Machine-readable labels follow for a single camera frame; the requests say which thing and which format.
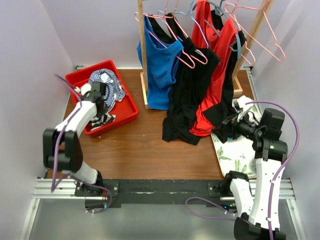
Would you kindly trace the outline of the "black white striped tank top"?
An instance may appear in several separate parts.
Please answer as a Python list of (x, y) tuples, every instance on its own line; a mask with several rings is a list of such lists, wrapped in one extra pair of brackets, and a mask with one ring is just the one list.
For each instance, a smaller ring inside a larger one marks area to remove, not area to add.
[(110, 114), (111, 110), (116, 105), (116, 95), (113, 94), (104, 100), (103, 109), (100, 113), (97, 114), (89, 123), (91, 125), (91, 130), (96, 130), (104, 125), (112, 123), (116, 120), (115, 114)]

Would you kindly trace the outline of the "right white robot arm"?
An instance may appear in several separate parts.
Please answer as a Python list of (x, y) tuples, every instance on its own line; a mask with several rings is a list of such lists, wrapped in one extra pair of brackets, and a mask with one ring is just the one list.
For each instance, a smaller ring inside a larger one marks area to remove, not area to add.
[(285, 120), (283, 112), (266, 108), (258, 124), (248, 116), (232, 116), (223, 124), (232, 129), (232, 137), (252, 141), (255, 151), (256, 184), (252, 193), (246, 173), (230, 171), (224, 178), (223, 192), (234, 197), (238, 216), (233, 235), (237, 240), (285, 240), (280, 230), (279, 196), (288, 145), (280, 140)]

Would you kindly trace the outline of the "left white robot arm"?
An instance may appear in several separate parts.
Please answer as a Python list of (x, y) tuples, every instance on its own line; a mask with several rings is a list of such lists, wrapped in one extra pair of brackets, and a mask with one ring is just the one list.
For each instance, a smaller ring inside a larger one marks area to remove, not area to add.
[(56, 181), (59, 171), (77, 180), (92, 196), (106, 193), (101, 173), (84, 161), (79, 140), (88, 123), (103, 112), (106, 86), (105, 83), (94, 82), (89, 91), (76, 94), (78, 102), (69, 116), (55, 128), (44, 130), (43, 164), (53, 170), (52, 190), (59, 184)]

